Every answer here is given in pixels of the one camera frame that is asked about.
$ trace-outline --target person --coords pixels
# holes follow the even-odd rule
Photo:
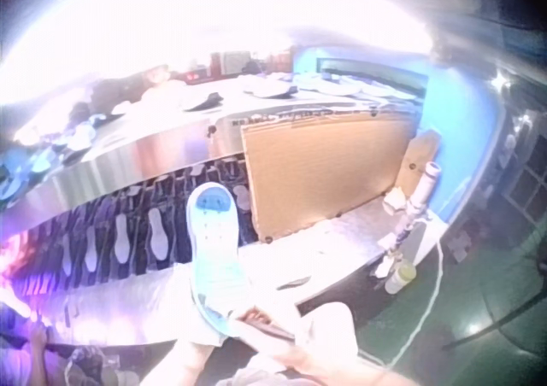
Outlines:
[[[13,348],[0,337],[0,384],[8,386],[133,386],[138,376],[106,365],[100,349],[76,348],[69,359],[45,348],[47,330],[41,322],[30,325],[28,342]]]
[[[282,302],[272,301],[271,297],[262,299],[269,299],[269,304],[234,312],[229,318],[238,338],[258,354],[217,386],[416,386],[412,380],[357,356],[353,318],[345,304],[327,303],[295,320],[287,318],[295,316],[293,311],[288,312],[292,307],[282,311]],[[291,327],[296,341],[267,334],[257,329],[256,322]],[[179,339],[141,384],[193,385],[213,349]]]

